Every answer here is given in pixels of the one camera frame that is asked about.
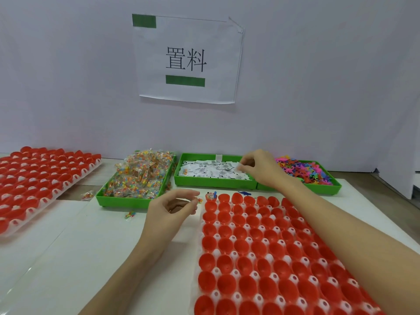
forearm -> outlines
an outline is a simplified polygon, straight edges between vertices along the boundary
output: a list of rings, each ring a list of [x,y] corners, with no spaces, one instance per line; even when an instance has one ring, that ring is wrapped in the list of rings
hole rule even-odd
[[[420,255],[315,195],[297,179],[281,179],[276,189],[295,205],[387,314],[418,313]]]
[[[79,315],[124,314],[137,286],[156,259],[152,249],[141,244],[136,245],[125,262]]]

green plastic bin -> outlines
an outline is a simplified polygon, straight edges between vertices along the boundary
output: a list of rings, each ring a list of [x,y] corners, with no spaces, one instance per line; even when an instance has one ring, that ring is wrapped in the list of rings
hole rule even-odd
[[[242,156],[223,155],[222,161],[239,162]],[[251,180],[238,180],[238,179],[224,179],[224,178],[203,178],[203,177],[184,177],[179,176],[179,170],[182,163],[187,160],[216,160],[215,154],[189,154],[183,153],[179,159],[178,166],[175,170],[175,184],[177,186],[199,186],[199,187],[213,187],[213,188],[232,188],[232,189],[247,189],[255,190],[257,182],[250,175]]]
[[[325,168],[321,166],[321,164],[312,160],[299,160],[299,161],[301,163],[316,163],[323,170],[323,172],[326,173],[331,178],[331,182],[333,183],[333,185],[304,184],[305,186],[308,187],[308,189],[312,190],[316,194],[326,194],[330,196],[333,196],[339,193],[341,189],[340,183],[336,179],[334,179],[334,177],[327,170],[325,170]],[[275,189],[267,187],[266,185],[263,185],[263,184],[258,184],[257,190],[275,191]]]
[[[161,196],[165,193],[166,185],[171,178],[172,168],[176,161],[176,156],[173,158],[171,165],[166,173],[165,178],[163,179],[163,184],[160,187],[159,194],[157,196]],[[130,208],[130,209],[147,209],[149,207],[150,199],[138,199],[138,198],[120,198],[116,196],[104,196],[104,192],[108,188],[108,183],[114,179],[115,174],[108,180],[108,182],[103,185],[101,190],[96,194],[96,199],[100,206],[103,207],[123,207],[123,208]]]

green rectangle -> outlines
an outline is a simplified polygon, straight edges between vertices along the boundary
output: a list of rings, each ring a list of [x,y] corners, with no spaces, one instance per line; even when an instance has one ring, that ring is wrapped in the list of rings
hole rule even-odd
[[[333,185],[304,184],[305,186],[307,186],[309,190],[312,190],[312,192],[315,192],[316,194],[327,194],[330,196],[333,196],[339,193],[341,189],[340,183],[336,179],[334,179],[334,177],[327,170],[325,170],[323,166],[321,166],[318,162],[312,161],[312,160],[299,160],[299,161],[301,163],[316,163],[323,170],[323,172],[325,172],[325,174],[331,178],[331,182],[333,183]],[[263,185],[263,184],[258,184],[257,190],[275,191],[273,188],[267,187],[266,185]]]
[[[222,161],[233,161],[239,162],[242,156],[230,156],[223,155]],[[239,180],[239,179],[224,179],[224,178],[204,178],[204,177],[185,177],[180,176],[179,171],[182,167],[182,163],[186,160],[216,160],[215,154],[188,154],[183,153],[179,159],[178,166],[175,169],[173,175],[175,184],[177,186],[201,186],[201,187],[214,187],[214,188],[233,188],[239,190],[255,190],[257,182],[251,178],[251,180]]]
[[[133,26],[156,28],[156,17],[154,15],[133,14]]]
[[[172,168],[176,161],[176,157],[173,158],[171,165],[166,173],[166,176],[163,180],[163,183],[160,187],[159,193],[157,196],[161,196],[165,193],[166,185],[171,178]],[[130,208],[130,209],[147,209],[149,207],[149,203],[151,200],[149,199],[138,199],[138,198],[119,198],[116,196],[104,196],[104,192],[108,189],[108,184],[110,181],[114,179],[114,175],[111,177],[108,182],[103,185],[101,190],[96,194],[96,199],[98,203],[102,207],[117,207],[117,208]]]
[[[166,75],[166,84],[204,87],[205,81],[200,77]]]

green tape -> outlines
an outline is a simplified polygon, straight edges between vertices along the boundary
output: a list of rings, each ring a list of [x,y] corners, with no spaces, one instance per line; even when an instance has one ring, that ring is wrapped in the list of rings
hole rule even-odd
[[[133,26],[156,28],[156,17],[154,15],[133,14]]]
[[[166,84],[204,87],[205,81],[200,77],[166,75]]]

person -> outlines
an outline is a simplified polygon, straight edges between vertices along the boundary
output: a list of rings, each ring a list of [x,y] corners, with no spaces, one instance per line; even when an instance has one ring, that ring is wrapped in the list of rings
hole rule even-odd
[[[383,312],[420,313],[419,254],[314,194],[298,179],[286,174],[267,151],[246,154],[239,169],[289,199]],[[198,195],[198,191],[175,189],[150,201],[137,245],[80,315],[125,312],[144,275],[183,221],[195,213]]]

